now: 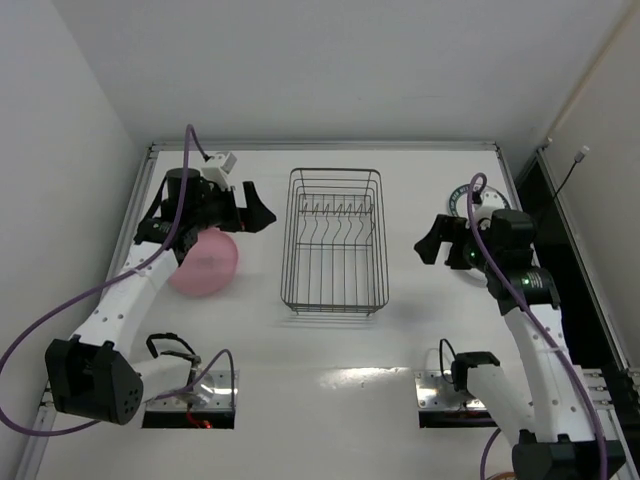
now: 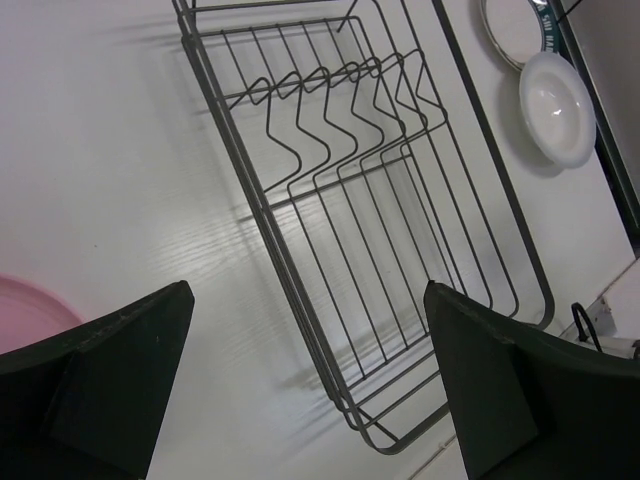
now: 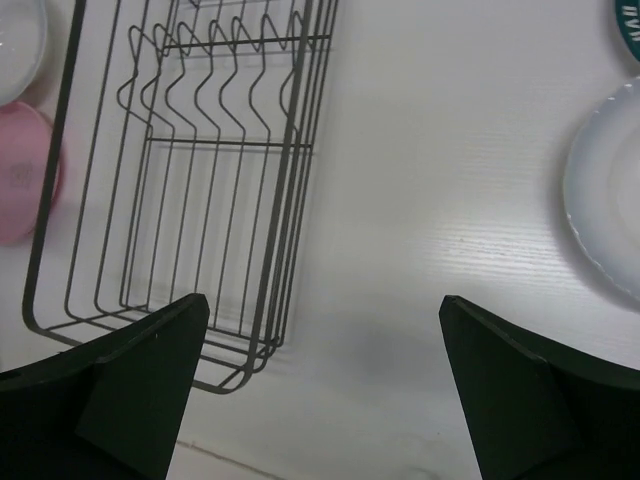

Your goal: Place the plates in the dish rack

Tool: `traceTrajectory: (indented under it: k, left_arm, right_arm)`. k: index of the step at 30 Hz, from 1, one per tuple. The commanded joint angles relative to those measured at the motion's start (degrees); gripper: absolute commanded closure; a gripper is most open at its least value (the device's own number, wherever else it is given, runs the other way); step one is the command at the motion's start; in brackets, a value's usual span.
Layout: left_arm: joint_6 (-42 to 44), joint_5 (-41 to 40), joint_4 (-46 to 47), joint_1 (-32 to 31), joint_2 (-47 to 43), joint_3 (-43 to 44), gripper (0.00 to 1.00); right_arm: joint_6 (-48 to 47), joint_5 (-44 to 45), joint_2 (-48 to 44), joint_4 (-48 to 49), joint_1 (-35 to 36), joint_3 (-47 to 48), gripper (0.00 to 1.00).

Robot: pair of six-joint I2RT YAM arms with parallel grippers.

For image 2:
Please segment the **white deep plate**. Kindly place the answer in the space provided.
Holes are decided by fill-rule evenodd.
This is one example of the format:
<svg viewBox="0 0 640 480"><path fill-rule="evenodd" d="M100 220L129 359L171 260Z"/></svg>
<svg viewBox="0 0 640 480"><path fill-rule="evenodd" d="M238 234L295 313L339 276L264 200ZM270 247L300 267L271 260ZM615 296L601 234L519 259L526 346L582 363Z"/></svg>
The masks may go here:
<svg viewBox="0 0 640 480"><path fill-rule="evenodd" d="M550 52L532 56L520 75L519 103L529 135L550 162L578 169L589 161L597 133L594 106L567 60Z"/></svg>

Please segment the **green rimmed white plate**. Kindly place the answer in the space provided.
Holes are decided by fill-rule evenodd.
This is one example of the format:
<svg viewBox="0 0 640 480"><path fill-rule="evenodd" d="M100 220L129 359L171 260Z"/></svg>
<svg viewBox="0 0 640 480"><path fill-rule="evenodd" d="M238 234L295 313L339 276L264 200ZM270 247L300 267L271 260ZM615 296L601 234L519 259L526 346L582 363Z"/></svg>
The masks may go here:
<svg viewBox="0 0 640 480"><path fill-rule="evenodd" d="M558 51L558 31L548 1L482 0L482 20L492 45L521 71L541 52Z"/></svg>

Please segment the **pink plastic plate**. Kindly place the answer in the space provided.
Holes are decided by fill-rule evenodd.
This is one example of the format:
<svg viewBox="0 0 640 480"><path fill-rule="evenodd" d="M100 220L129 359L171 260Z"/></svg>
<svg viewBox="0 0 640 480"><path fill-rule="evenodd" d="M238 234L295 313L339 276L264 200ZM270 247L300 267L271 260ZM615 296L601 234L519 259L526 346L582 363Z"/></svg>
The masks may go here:
<svg viewBox="0 0 640 480"><path fill-rule="evenodd" d="M1 353L37 343L81 325L84 319L52 292L1 275Z"/></svg>

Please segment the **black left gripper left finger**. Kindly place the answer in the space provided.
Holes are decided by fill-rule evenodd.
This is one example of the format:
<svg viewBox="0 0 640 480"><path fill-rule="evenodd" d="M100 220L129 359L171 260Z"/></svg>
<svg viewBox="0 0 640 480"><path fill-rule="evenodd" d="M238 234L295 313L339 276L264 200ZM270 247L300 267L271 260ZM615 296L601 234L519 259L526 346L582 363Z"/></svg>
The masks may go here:
<svg viewBox="0 0 640 480"><path fill-rule="evenodd" d="M193 311L180 280L2 354L2 478L146 478Z"/></svg>

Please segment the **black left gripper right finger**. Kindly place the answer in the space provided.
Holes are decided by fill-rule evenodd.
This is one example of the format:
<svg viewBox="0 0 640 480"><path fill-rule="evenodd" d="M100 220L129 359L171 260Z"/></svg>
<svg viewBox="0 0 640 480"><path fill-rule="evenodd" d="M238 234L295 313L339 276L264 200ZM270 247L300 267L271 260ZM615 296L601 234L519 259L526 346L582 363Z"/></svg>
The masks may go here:
<svg viewBox="0 0 640 480"><path fill-rule="evenodd" d="M471 479L636 479L639 364L431 281L431 340Z"/></svg>

